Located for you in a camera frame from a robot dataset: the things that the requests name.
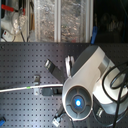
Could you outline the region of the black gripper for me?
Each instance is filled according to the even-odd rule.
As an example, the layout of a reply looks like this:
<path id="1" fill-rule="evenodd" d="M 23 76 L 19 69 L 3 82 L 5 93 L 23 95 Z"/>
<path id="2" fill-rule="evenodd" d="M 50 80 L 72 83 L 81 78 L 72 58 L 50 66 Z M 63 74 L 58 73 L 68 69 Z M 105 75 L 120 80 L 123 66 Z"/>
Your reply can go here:
<path id="1" fill-rule="evenodd" d="M 63 68 L 58 68 L 51 60 L 49 60 L 49 59 L 46 60 L 45 68 L 49 72 L 53 72 L 53 76 L 61 84 L 63 84 L 66 81 Z M 43 96 L 61 96 L 62 95 L 62 88 L 61 87 L 42 88 L 42 95 Z"/>

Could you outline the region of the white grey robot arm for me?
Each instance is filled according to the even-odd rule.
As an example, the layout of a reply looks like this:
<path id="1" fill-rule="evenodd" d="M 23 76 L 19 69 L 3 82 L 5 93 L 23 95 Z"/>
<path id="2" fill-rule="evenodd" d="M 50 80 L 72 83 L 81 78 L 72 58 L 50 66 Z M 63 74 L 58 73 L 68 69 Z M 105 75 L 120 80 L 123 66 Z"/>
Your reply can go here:
<path id="1" fill-rule="evenodd" d="M 71 68 L 62 89 L 62 104 L 73 121 L 86 119 L 96 98 L 110 115 L 128 107 L 127 89 L 120 92 L 126 78 L 99 46 L 87 47 Z"/>

